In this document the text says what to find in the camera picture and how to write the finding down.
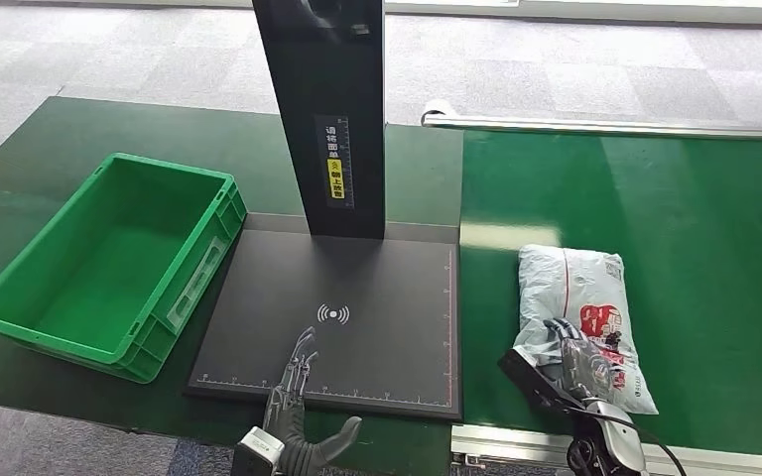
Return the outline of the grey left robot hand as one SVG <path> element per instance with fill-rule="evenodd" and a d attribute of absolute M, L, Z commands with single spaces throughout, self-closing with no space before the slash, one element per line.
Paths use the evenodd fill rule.
<path fill-rule="evenodd" d="M 305 432 L 305 387 L 318 357 L 316 330 L 310 326 L 298 337 L 279 383 L 271 390 L 264 430 L 284 444 L 276 465 L 283 475 L 317 475 L 357 439 L 362 418 L 351 416 L 340 431 L 320 442 Z"/>

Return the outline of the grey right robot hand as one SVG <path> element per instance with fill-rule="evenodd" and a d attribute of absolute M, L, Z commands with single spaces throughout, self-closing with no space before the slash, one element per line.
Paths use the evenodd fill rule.
<path fill-rule="evenodd" d="M 564 319 L 547 319 L 544 324 L 559 338 L 563 389 L 579 401 L 599 399 L 611 403 L 614 368 L 598 346 Z"/>

